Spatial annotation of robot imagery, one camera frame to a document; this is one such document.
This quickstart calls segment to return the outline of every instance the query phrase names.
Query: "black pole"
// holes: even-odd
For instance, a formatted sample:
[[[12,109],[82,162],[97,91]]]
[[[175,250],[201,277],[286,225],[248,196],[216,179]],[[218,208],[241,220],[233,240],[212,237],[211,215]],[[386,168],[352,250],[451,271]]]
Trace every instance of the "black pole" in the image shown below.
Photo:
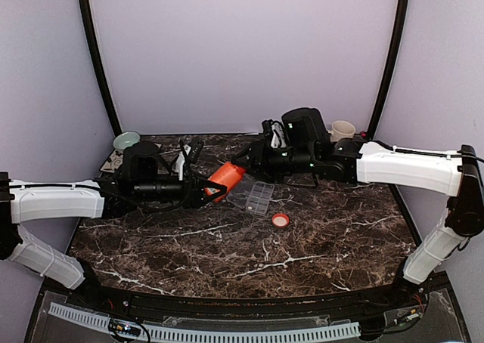
[[[79,6],[81,8],[82,22],[84,23],[85,37],[88,41],[89,52],[91,53],[92,66],[94,67],[96,79],[98,80],[99,91],[101,92],[104,107],[106,108],[107,117],[109,118],[113,133],[115,136],[117,136],[123,131],[121,129],[121,124],[119,123],[116,110],[114,109],[113,98],[111,97],[109,87],[107,86],[106,75],[104,73],[94,23],[92,21],[89,0],[79,0]]]
[[[386,58],[385,70],[381,79],[380,90],[378,91],[377,101],[371,114],[370,124],[368,125],[367,138],[373,139],[377,132],[378,123],[385,106],[386,96],[392,81],[393,70],[395,69],[396,58],[399,54],[400,41],[402,40],[403,25],[407,14],[408,0],[399,0],[396,7],[395,23],[393,24],[392,39]]]

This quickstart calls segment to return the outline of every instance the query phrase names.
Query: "tabletop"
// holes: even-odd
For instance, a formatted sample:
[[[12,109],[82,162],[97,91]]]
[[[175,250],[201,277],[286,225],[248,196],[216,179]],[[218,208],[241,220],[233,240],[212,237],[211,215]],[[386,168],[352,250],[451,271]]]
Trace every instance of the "tabletop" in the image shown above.
[[[260,138],[201,135],[193,169],[210,176]],[[144,137],[168,160],[188,136]],[[271,217],[284,213],[279,229]],[[226,201],[201,209],[82,219],[70,249],[90,262],[104,286],[205,298],[286,298],[382,286],[415,249],[385,184],[321,181],[317,189],[277,184],[266,216]]]

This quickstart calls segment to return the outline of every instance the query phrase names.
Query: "black bar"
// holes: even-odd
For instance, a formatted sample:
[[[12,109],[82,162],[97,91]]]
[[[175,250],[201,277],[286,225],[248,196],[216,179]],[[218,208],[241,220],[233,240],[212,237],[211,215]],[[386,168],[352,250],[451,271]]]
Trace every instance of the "black bar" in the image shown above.
[[[399,55],[400,41],[402,40],[403,25],[405,24],[405,15],[407,14],[408,0],[399,0],[396,7],[395,23],[393,24],[392,39],[386,58],[385,70],[381,79],[380,90],[378,91],[377,100],[371,114],[370,124],[368,125],[367,138],[371,140],[377,132],[378,123],[385,106],[386,96],[392,81],[393,70],[395,69],[396,58]]]
[[[109,118],[113,133],[115,136],[118,136],[123,131],[121,129],[121,124],[119,123],[116,110],[114,109],[113,98],[111,97],[109,87],[107,86],[106,75],[104,73],[94,23],[92,21],[89,0],[79,0],[79,6],[81,8],[82,22],[84,23],[85,37],[88,41],[89,52],[91,53],[92,66],[94,67],[96,79],[98,80],[99,91],[101,92],[104,107],[106,108],[107,117]]]
[[[388,187],[390,188],[390,192],[392,192],[393,198],[395,199],[395,202],[399,207],[400,212],[402,213],[403,219],[407,223],[411,236],[414,238],[415,245],[419,246],[422,243],[422,238],[420,237],[420,234],[418,233],[418,230],[415,227],[414,219],[411,217],[410,212],[402,198],[402,195],[400,194],[399,189],[395,184],[389,184]]]

